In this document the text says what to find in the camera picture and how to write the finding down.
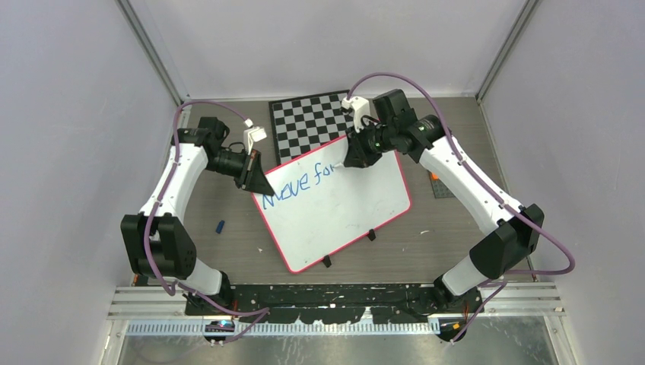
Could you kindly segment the pink framed whiteboard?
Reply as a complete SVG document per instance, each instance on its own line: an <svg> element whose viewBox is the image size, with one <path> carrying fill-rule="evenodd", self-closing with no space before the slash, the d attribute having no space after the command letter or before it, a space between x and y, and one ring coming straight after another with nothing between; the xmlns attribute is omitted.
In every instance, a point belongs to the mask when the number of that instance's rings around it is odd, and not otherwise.
<svg viewBox="0 0 645 365"><path fill-rule="evenodd" d="M340 137L268 171L273 196L253 201L290 273L300 273L405 214L411 198L399 156L371 167L342 161Z"/></svg>

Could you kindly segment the blue marker cap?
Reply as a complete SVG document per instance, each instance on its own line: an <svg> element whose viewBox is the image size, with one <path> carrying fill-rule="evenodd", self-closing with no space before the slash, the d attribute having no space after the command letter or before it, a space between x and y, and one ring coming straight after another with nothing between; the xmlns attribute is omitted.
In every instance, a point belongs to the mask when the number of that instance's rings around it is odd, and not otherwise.
<svg viewBox="0 0 645 365"><path fill-rule="evenodd" d="M224 225L225 225L225 221L218 222L218 225L216 226L216 230L215 230L217 234L221 234Z"/></svg>

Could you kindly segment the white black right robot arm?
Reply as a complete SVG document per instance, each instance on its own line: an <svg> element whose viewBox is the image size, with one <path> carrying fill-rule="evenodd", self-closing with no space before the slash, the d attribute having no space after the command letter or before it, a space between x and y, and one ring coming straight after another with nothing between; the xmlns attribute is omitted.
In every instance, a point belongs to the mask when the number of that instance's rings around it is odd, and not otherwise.
<svg viewBox="0 0 645 365"><path fill-rule="evenodd" d="M464 303L465 294L503 276L533 253L545 218L536 204L525 206L470 161L438 115L417 116L400 89L372 101L345 97L341 111L353 119L347 129L344 167L368 168L397 151L438 176L474 218L484 238L434 281L431 297L444 312Z"/></svg>

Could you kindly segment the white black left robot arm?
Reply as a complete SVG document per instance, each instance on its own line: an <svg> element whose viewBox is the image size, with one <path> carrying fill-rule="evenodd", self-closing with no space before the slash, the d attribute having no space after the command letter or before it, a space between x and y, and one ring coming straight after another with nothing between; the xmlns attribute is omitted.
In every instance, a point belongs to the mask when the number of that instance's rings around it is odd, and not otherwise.
<svg viewBox="0 0 645 365"><path fill-rule="evenodd" d="M230 129L216 117L203 117L197 127L178 129L170 155L151 197L137 214L123 217L120 230L133 272L148 278L178 281L204 294L204 304L216 315L233 305L230 281L197 255L183 221L195 184L203 171L232 177L247 192L275 194L261 166L254 143L266 138L264 128L247 119L241 150L225 141Z"/></svg>

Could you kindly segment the black white chessboard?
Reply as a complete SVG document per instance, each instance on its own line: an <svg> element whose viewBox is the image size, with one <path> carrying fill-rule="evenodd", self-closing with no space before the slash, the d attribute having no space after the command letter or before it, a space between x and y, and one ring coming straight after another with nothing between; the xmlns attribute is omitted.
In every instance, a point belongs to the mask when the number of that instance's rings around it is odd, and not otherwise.
<svg viewBox="0 0 645 365"><path fill-rule="evenodd" d="M268 103L277 165L342 137L353 126L341 111L346 95L338 90Z"/></svg>

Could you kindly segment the grey studded building baseplate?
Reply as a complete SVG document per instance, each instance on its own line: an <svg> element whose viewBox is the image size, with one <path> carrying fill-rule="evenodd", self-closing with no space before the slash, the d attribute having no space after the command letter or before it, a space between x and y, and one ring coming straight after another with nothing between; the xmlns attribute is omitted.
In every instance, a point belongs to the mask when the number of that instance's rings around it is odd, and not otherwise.
<svg viewBox="0 0 645 365"><path fill-rule="evenodd" d="M454 198L455 195L450 189L440 180L431 180L431 187L435 198Z"/></svg>

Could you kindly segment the black mounting base plate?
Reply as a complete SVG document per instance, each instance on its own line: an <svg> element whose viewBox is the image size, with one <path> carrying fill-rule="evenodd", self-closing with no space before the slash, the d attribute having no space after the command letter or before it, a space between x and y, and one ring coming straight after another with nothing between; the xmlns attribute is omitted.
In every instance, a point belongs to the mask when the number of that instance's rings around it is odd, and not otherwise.
<svg viewBox="0 0 645 365"><path fill-rule="evenodd" d="M249 316L267 308L261 323L355 324L369 315L375 324L426 322L436 313L456 314L464 319L481 305L481 294L470 290L451 304L441 304L430 284L238 284L225 298L213 297L221 306Z"/></svg>

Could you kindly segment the slotted aluminium rail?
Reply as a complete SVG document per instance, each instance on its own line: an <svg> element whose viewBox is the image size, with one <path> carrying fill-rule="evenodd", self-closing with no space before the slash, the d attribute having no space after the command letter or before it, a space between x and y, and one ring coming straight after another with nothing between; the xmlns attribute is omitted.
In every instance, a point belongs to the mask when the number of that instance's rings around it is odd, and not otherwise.
<svg viewBox="0 0 645 365"><path fill-rule="evenodd" d="M254 326L230 319L209 321L189 320L132 320L126 326L131 336L232 336L244 332L248 336L289 336L289 335L438 335L437 320L423 323L376 324L371 319L356 323L326 325L320 321L305 324L296 321L291 324L259 323Z"/></svg>

